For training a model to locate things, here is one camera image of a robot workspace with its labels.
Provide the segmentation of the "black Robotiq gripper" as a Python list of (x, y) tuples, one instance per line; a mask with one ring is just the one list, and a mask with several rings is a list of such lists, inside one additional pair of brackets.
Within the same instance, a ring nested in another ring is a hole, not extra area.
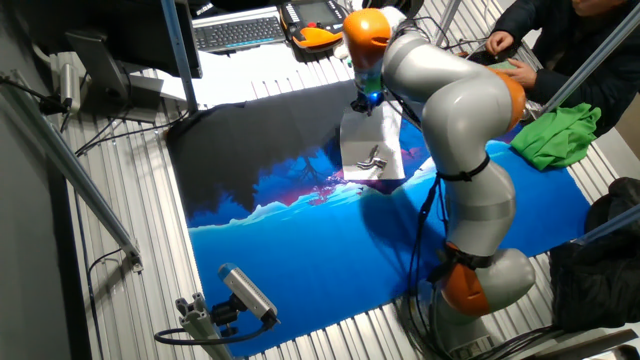
[(376, 91), (369, 94), (359, 91), (356, 99), (350, 104), (351, 109), (354, 112), (364, 113), (371, 117), (376, 107), (380, 106), (384, 101), (384, 94), (382, 91)]

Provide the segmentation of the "seated person's right hand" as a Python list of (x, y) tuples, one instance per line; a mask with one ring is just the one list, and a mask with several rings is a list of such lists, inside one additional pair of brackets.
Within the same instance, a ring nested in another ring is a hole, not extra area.
[(486, 51), (492, 55), (498, 55), (514, 43), (514, 37), (506, 31), (492, 32), (485, 44)]

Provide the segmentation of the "seated person's left hand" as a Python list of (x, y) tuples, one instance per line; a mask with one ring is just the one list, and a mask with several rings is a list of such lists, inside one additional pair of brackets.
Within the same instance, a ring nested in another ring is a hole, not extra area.
[(510, 68), (502, 68), (500, 72), (518, 82), (525, 90), (533, 89), (537, 81), (537, 71), (528, 64), (509, 58)]

